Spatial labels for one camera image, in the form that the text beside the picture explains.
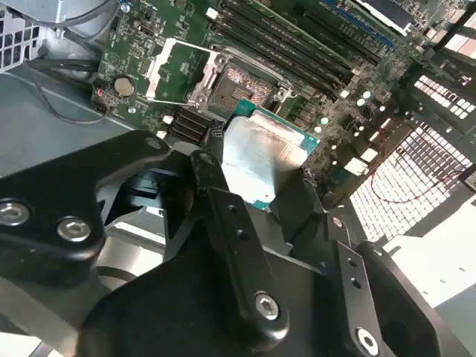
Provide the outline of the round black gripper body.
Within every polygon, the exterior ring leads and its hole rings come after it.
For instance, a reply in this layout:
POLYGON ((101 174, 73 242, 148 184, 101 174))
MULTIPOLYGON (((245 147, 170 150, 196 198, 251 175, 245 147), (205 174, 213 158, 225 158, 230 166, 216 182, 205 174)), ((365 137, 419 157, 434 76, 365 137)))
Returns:
POLYGON ((105 296, 79 356, 344 356, 322 273, 266 251, 218 164, 195 163, 198 219, 176 255, 105 296))

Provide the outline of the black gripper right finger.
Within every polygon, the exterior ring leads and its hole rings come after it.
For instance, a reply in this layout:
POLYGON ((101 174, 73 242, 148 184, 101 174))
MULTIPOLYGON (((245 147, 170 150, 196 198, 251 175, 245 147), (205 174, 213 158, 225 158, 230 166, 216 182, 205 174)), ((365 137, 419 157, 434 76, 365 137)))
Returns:
POLYGON ((377 244, 354 244, 301 169, 277 176, 274 212, 291 256, 327 280, 330 325, 344 356, 469 356, 450 327, 377 244))

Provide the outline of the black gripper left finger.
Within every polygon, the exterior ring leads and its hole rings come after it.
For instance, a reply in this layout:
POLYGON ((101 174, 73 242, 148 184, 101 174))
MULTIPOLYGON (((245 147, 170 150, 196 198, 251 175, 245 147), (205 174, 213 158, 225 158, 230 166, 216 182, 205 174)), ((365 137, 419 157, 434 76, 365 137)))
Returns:
MULTIPOLYGON (((143 131, 128 132, 1 180, 1 203, 23 220, 1 225, 1 272, 72 284, 106 244, 99 191, 152 170, 172 178, 179 154, 143 131)), ((268 352, 289 334, 289 311, 241 197, 206 152, 186 160, 198 216, 177 254, 114 290, 78 331, 79 352, 268 352)))

